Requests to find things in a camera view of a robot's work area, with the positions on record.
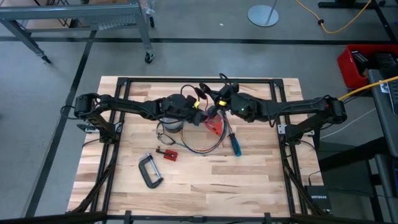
caster wheel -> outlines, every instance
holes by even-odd
[[[149,24],[150,24],[150,26],[152,28],[155,28],[155,21],[154,21],[154,18],[152,16],[149,18]]]
[[[151,63],[154,59],[154,54],[146,53],[145,54],[145,62],[146,63]]]
[[[42,57],[42,60],[43,60],[44,62],[51,63],[51,61],[49,60],[49,58],[48,58],[47,56],[43,56],[43,57]]]

black metal frame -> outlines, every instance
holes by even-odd
[[[284,90],[284,83],[282,79],[231,79],[232,82],[239,83],[264,83],[269,84],[271,91],[272,100],[277,100],[276,87],[279,89],[280,98],[282,102],[286,102],[286,95]],[[119,98],[121,95],[122,87],[125,86],[123,98],[127,99],[129,96],[129,90],[131,84],[134,82],[204,82],[204,83],[219,83],[220,80],[216,78],[118,78],[115,97]],[[119,116],[119,123],[123,123],[125,113],[121,112]],[[112,111],[111,116],[109,118],[110,122],[114,122],[116,117],[116,112]],[[285,123],[290,124],[289,116],[284,116]],[[280,124],[280,118],[277,118],[277,124]],[[131,211],[126,211],[125,215],[107,215],[109,200],[111,196],[111,188],[113,184],[114,177],[114,168],[116,165],[116,160],[119,152],[119,142],[120,139],[114,144],[113,153],[111,156],[111,160],[106,167],[106,158],[108,156],[109,144],[104,144],[103,153],[101,155],[100,164],[98,167],[96,185],[93,187],[93,190],[89,193],[89,197],[87,200],[84,200],[86,205],[82,207],[78,207],[72,212],[68,212],[64,215],[51,215],[46,217],[29,217],[29,218],[21,218],[21,219],[13,219],[13,220],[4,220],[2,223],[80,223],[80,222],[88,222],[88,221],[103,221],[106,223],[107,220],[124,220],[125,223],[130,224],[134,220],[153,220],[153,221],[186,221],[193,223],[204,223],[204,222],[261,222],[261,223],[376,223],[372,221],[364,221],[364,220],[353,220],[353,219],[344,219],[337,217],[329,217],[328,215],[324,215],[320,213],[320,209],[317,205],[313,204],[309,194],[305,191],[300,176],[300,168],[299,162],[297,159],[297,153],[294,146],[286,146],[284,144],[284,135],[278,134],[279,140],[279,149],[281,154],[281,162],[282,168],[284,170],[284,180],[286,187],[286,194],[288,200],[288,207],[290,212],[290,217],[285,218],[272,218],[270,213],[264,213],[263,217],[206,217],[206,216],[147,216],[147,215],[131,215]],[[293,163],[293,169],[290,168],[289,162],[287,160],[286,155],[286,147],[290,147],[291,158]],[[104,193],[104,202],[101,208],[101,211],[97,212],[97,203],[99,197],[99,189],[102,184],[105,182],[105,179],[108,179],[108,183],[106,185],[105,193]],[[296,213],[295,204],[292,192],[291,182],[293,182],[298,189],[299,203],[302,214]],[[90,212],[85,212],[88,204],[91,203]],[[313,215],[308,215],[307,206],[311,209]]]

wooden tabletop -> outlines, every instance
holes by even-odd
[[[102,77],[98,93],[113,95],[117,79]],[[134,82],[129,99],[154,100],[179,93],[184,84]],[[298,79],[285,78],[284,84],[287,101],[302,100]],[[221,83],[208,85],[215,90],[223,86]],[[243,83],[240,84],[240,92],[263,99],[271,98],[268,84]],[[184,94],[194,95],[194,92],[186,88]],[[205,102],[201,102],[200,108],[204,109],[205,105]],[[108,111],[102,115],[108,120],[109,114]],[[303,114],[291,116],[292,123],[299,123],[306,118],[307,115]],[[270,128],[268,123],[247,123],[230,114],[228,119],[241,146],[240,157],[234,155],[228,138],[204,156],[180,146],[163,145],[155,136],[157,122],[136,114],[126,114],[108,213],[123,215],[125,210],[131,210],[134,215],[262,217],[269,212],[272,217],[289,217],[276,129]],[[187,141],[194,147],[209,146],[217,140],[217,135],[203,125],[194,127],[186,124],[184,129]],[[178,134],[171,136],[181,142]],[[86,142],[97,138],[97,134],[88,134]],[[309,137],[303,140],[312,143]],[[164,159],[155,153],[157,146],[163,150],[177,151],[177,161]],[[319,170],[318,159],[311,146],[300,144],[296,148],[305,184],[308,175]],[[103,145],[98,142],[83,148],[68,210],[74,209],[94,186],[102,149]],[[145,185],[138,169],[139,158],[146,152],[152,153],[164,178],[156,189],[149,189]],[[147,170],[156,180],[152,167],[147,166]],[[314,185],[323,185],[320,173],[312,175],[311,181]],[[292,186],[295,207],[300,212],[298,194],[294,184]],[[98,209],[102,207],[103,192],[104,187],[99,196]]]

metal cart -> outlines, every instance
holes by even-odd
[[[82,4],[72,5],[68,0],[46,0],[44,4],[34,0],[37,6],[0,7],[0,22],[22,43],[43,61],[51,63],[44,51],[31,37],[33,32],[62,32],[71,30],[105,30],[138,28],[145,47],[145,62],[151,63],[154,54],[147,30],[147,21],[154,27],[151,15],[144,12],[138,0],[120,4]],[[52,29],[30,29],[29,20],[56,19],[60,26]]]

yellow label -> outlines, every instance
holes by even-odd
[[[221,106],[225,106],[225,105],[226,105],[226,102],[225,102],[225,101],[222,101],[222,100],[220,100],[220,101],[218,102],[218,104],[219,104],[219,105],[221,105]]]
[[[196,101],[195,104],[193,105],[194,108],[198,109],[200,102]]]

